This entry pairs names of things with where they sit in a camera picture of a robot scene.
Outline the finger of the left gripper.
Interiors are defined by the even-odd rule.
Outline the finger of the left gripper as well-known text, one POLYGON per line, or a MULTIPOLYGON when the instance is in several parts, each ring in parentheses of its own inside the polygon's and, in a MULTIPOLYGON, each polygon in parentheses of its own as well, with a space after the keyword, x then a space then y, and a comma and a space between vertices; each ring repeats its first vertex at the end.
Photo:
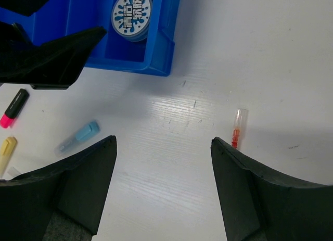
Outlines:
POLYGON ((1 8, 24 16, 31 16, 49 0, 1 0, 1 8))
POLYGON ((103 27, 93 27, 36 46, 20 24, 2 22, 1 83, 66 90, 106 33, 103 27))

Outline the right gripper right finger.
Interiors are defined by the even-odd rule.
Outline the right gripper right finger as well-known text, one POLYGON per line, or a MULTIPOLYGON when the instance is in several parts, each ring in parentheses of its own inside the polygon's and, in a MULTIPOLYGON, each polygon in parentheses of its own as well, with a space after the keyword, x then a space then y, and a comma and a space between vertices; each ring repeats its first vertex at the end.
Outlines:
POLYGON ((278 172, 218 137, 211 158, 228 240, 332 240, 332 186, 278 172))

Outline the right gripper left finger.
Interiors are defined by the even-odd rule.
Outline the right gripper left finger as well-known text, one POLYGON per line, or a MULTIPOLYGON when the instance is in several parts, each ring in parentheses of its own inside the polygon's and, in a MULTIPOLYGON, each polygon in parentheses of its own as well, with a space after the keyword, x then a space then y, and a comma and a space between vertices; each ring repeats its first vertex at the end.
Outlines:
POLYGON ((91 240, 117 158, 108 136, 46 167, 1 180, 1 240, 91 240))

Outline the red gel pen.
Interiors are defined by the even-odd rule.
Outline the red gel pen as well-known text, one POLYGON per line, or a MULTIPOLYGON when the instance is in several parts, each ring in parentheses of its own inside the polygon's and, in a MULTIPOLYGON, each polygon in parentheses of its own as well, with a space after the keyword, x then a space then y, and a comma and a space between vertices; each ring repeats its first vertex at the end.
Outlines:
POLYGON ((239 149, 241 141, 244 138, 245 129, 247 126, 248 110, 239 108, 235 115, 235 121, 233 126, 231 146, 234 149, 239 149))

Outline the blue plastic divided bin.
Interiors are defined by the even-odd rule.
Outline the blue plastic divided bin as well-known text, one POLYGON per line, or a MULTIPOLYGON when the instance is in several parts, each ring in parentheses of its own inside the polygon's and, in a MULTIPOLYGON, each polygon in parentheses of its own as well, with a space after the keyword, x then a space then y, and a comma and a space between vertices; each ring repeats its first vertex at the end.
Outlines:
POLYGON ((87 67, 166 77, 171 72, 180 0, 142 0, 144 17, 123 27, 129 0, 49 0, 31 16, 1 9, 1 21, 23 26, 34 45, 102 26, 108 32, 92 50, 87 67))

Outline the light blue highlighter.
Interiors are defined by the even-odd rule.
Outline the light blue highlighter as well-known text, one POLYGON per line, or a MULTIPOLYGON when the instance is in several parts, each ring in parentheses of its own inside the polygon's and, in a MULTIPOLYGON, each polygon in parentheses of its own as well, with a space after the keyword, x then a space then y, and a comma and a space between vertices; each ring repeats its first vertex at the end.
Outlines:
POLYGON ((72 136, 68 137, 62 143, 60 143, 55 153, 57 156, 62 156, 75 148, 79 147, 83 143, 89 141, 100 132, 100 127, 97 121, 91 121, 78 129, 72 136))

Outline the pink highlighter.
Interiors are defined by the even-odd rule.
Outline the pink highlighter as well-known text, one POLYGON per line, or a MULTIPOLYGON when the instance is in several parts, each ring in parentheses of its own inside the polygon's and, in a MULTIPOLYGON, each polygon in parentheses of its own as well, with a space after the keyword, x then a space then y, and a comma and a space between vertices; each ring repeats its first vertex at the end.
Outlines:
POLYGON ((25 89, 20 89, 16 96, 13 98, 11 103, 9 104, 8 108, 4 112, 3 116, 1 117, 1 127, 2 128, 9 128, 13 125, 14 121, 18 117, 19 113, 25 106, 28 98, 29 93, 25 89))

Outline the yellow highlighter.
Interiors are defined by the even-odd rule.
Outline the yellow highlighter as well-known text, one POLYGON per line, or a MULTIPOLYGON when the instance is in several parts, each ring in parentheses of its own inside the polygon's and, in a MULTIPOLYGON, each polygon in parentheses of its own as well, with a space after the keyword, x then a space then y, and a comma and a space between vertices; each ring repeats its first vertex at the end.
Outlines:
POLYGON ((7 137, 1 146, 1 177, 4 175, 10 158, 16 148, 17 140, 15 137, 7 137))

